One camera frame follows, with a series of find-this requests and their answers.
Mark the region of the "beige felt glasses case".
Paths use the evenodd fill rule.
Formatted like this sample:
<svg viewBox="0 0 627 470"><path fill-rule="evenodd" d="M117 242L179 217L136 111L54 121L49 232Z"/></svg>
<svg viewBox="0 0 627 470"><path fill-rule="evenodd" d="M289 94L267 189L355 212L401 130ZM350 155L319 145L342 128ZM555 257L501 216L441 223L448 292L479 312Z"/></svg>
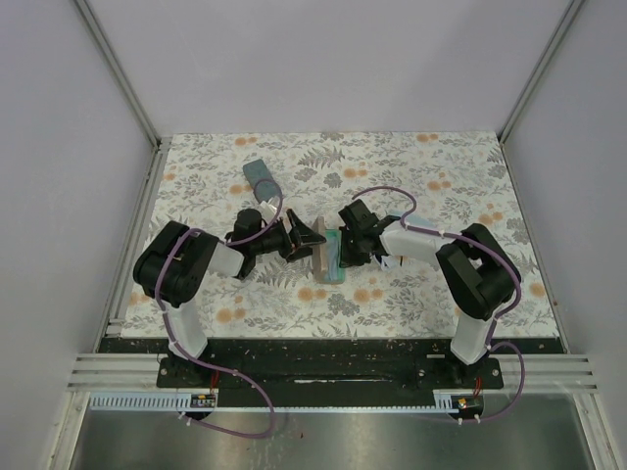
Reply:
<svg viewBox="0 0 627 470"><path fill-rule="evenodd" d="M340 266L341 231L328 229L323 216L319 216L313 230L325 238L325 243L313 248L313 277L320 284L339 285L345 282L345 270Z"/></svg>

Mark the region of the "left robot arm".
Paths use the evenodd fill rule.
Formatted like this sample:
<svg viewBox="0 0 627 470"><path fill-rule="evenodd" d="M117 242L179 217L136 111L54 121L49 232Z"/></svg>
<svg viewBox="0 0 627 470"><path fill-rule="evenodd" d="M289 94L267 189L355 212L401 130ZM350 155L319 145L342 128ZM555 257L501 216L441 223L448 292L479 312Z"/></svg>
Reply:
<svg viewBox="0 0 627 470"><path fill-rule="evenodd" d="M208 272L238 280L256 267L257 257L277 253L288 262L311 256L326 243L291 210L264 220L260 211L242 210L224 241L201 229L170 221L140 255L133 281L155 300L164 318L169 349L198 359L208 340L195 297Z"/></svg>

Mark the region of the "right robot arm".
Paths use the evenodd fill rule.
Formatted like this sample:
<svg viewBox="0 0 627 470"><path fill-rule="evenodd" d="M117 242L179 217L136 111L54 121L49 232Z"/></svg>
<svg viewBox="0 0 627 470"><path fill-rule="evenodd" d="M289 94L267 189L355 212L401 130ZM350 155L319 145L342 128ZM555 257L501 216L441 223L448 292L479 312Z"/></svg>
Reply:
<svg viewBox="0 0 627 470"><path fill-rule="evenodd" d="M498 318L521 299L521 275L486 226L473 223L459 234L438 231L409 224L406 214L380 218L360 199L339 216L344 266L396 257L438 267L460 309L453 355L465 365L486 355Z"/></svg>

